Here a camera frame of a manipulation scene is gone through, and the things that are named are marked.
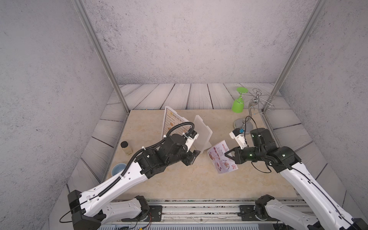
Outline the small pink food menu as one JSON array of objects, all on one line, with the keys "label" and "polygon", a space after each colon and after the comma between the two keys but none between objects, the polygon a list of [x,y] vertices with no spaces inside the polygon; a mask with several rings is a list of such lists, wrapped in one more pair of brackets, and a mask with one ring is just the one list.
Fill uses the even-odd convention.
[{"label": "small pink food menu", "polygon": [[207,150],[207,154],[219,174],[230,173],[238,170],[238,166],[235,164],[235,161],[225,156],[225,153],[229,150],[230,149],[224,140]]}]

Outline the Dim Sum Inn blue-bordered menu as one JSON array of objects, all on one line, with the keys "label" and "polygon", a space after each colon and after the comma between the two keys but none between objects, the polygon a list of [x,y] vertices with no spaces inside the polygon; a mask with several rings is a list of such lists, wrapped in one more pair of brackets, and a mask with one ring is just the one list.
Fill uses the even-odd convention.
[{"label": "Dim Sum Inn blue-bordered menu", "polygon": [[[188,122],[188,120],[182,116],[180,116],[175,110],[166,106],[164,110],[163,116],[163,128],[162,128],[162,136],[167,135],[167,132],[173,128],[174,126]],[[187,133],[191,128],[190,125],[181,126],[174,130],[171,134],[179,134],[183,135],[183,133]]]}]

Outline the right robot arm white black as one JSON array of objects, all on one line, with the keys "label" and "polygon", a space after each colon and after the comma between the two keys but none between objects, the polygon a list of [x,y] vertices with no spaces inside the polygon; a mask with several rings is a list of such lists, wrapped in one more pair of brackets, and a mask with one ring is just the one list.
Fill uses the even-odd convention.
[{"label": "right robot arm white black", "polygon": [[276,219],[295,230],[366,230],[362,218],[354,218],[319,185],[301,158],[289,147],[277,147],[270,131],[257,128],[250,131],[253,146],[247,144],[245,132],[236,128],[230,137],[238,143],[225,156],[237,165],[245,162],[264,162],[281,174],[302,196],[314,215],[307,215],[282,204],[271,195],[255,201],[254,215],[260,221]]}]

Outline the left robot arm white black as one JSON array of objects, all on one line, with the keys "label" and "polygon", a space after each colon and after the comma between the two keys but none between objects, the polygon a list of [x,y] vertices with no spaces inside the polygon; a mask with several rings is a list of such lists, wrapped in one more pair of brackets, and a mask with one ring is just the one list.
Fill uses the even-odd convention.
[{"label": "left robot arm white black", "polygon": [[142,221],[150,207],[143,196],[116,202],[115,199],[130,188],[162,173],[172,164],[192,165],[200,154],[191,151],[199,135],[166,135],[158,143],[142,147],[129,160],[125,169],[102,184],[80,192],[68,194],[71,222],[75,230],[96,230],[101,225],[117,220]]}]

